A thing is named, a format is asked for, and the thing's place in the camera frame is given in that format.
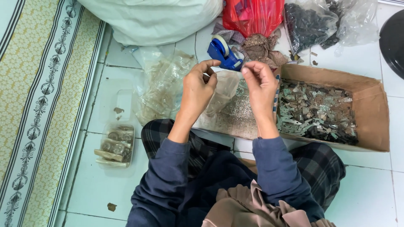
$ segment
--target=beige hijab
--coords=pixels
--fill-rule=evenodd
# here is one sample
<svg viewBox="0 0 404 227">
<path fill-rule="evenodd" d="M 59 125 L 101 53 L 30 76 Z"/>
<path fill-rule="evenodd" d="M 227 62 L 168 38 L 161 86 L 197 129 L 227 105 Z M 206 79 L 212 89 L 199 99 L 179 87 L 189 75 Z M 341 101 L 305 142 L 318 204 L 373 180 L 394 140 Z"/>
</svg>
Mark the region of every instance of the beige hijab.
<svg viewBox="0 0 404 227">
<path fill-rule="evenodd" d="M 326 219 L 310 223 L 305 211 L 282 200 L 279 206 L 265 204 L 261 191 L 255 180 L 251 189 L 242 185 L 219 189 L 202 227 L 335 227 Z"/>
</svg>

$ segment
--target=tape roll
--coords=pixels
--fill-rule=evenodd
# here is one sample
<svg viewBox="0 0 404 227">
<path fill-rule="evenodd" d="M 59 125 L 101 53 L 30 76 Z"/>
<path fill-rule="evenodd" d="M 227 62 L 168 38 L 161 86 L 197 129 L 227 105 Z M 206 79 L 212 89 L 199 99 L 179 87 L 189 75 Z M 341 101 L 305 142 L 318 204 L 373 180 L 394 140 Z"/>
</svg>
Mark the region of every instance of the tape roll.
<svg viewBox="0 0 404 227">
<path fill-rule="evenodd" d="M 222 43 L 223 47 L 225 48 L 225 54 L 223 57 L 227 57 L 229 55 L 229 46 L 227 45 L 226 41 L 220 35 L 217 34 L 212 36 L 212 40 L 213 39 L 217 39 Z"/>
</svg>

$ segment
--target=sleeve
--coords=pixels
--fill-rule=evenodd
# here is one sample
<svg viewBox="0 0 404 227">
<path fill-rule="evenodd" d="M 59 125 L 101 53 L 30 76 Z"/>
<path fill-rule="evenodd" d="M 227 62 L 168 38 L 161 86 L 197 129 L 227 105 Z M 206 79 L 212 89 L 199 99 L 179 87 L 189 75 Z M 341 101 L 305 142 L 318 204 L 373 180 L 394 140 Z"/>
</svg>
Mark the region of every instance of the sleeve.
<svg viewBox="0 0 404 227">
<path fill-rule="evenodd" d="M 175 226 L 188 182 L 189 149 L 189 142 L 175 143 L 165 138 L 135 188 L 127 227 Z"/>
<path fill-rule="evenodd" d="M 313 198 L 309 183 L 300 175 L 281 137 L 254 139 L 252 152 L 266 203 L 278 206 L 279 200 L 283 200 L 295 209 L 304 210 L 310 222 L 324 218 L 323 209 Z"/>
</svg>

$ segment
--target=patterned rug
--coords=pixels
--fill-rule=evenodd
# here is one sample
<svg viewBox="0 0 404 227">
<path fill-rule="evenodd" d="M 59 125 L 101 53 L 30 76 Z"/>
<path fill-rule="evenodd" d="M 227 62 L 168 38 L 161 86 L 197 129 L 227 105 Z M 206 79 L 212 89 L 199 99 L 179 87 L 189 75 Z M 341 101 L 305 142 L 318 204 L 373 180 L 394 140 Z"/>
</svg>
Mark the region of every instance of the patterned rug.
<svg viewBox="0 0 404 227">
<path fill-rule="evenodd" d="M 0 15 L 0 226 L 53 226 L 105 23 L 76 0 Z"/>
</svg>

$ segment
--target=red plastic bag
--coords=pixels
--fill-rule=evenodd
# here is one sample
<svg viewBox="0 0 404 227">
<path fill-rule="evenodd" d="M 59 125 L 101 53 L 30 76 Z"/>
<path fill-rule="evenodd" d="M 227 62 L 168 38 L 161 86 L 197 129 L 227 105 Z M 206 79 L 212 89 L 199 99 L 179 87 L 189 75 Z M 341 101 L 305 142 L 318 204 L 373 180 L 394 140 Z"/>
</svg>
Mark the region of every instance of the red plastic bag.
<svg viewBox="0 0 404 227">
<path fill-rule="evenodd" d="M 271 35 L 282 22 L 284 0 L 226 0 L 223 9 L 223 26 L 241 32 Z"/>
</svg>

